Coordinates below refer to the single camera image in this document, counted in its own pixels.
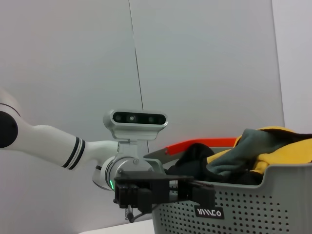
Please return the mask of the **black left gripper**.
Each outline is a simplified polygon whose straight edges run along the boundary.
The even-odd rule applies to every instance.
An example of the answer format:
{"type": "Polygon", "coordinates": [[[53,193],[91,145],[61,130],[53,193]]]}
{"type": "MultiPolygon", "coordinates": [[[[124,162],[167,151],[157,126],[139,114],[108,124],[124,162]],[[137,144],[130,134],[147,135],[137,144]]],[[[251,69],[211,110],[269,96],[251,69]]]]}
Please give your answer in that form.
{"type": "Polygon", "coordinates": [[[153,171],[125,171],[114,179],[115,198],[120,208],[137,208],[151,212],[153,205],[193,201],[204,208],[215,206],[213,186],[193,187],[194,178],[184,175],[165,175],[153,171]]]}

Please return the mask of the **grey-green and yellow towel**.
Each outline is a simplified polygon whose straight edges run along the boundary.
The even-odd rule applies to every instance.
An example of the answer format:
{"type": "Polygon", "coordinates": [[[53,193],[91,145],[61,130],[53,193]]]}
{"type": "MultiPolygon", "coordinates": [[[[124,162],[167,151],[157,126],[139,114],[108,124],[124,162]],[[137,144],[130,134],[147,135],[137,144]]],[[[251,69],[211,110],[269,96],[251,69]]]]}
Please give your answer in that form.
{"type": "Polygon", "coordinates": [[[239,169],[243,163],[254,159],[250,168],[253,172],[260,154],[272,153],[281,147],[304,140],[312,141],[312,134],[296,133],[280,126],[245,129],[236,139],[233,148],[207,159],[207,169],[217,175],[227,176],[230,170],[239,169]]]}

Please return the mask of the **grey perforated storage box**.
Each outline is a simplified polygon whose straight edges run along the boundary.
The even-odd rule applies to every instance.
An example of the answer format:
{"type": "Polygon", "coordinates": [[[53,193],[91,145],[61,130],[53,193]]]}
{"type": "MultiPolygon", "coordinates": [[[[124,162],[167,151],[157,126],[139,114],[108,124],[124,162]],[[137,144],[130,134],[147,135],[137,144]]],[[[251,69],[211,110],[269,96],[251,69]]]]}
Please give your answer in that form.
{"type": "Polygon", "coordinates": [[[152,213],[155,234],[312,234],[312,163],[272,165],[258,186],[215,183],[221,215],[191,201],[152,213]]]}

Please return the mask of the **yellow microfiber towel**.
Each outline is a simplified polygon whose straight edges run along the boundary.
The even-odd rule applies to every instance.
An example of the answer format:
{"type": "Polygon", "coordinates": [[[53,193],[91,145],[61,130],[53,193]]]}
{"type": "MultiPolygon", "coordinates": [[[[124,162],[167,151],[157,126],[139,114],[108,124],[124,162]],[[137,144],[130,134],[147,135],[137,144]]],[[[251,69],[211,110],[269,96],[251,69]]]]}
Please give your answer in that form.
{"type": "Polygon", "coordinates": [[[304,164],[312,162],[312,141],[304,140],[277,149],[272,153],[260,154],[253,172],[264,174],[267,167],[276,164],[304,164]]]}

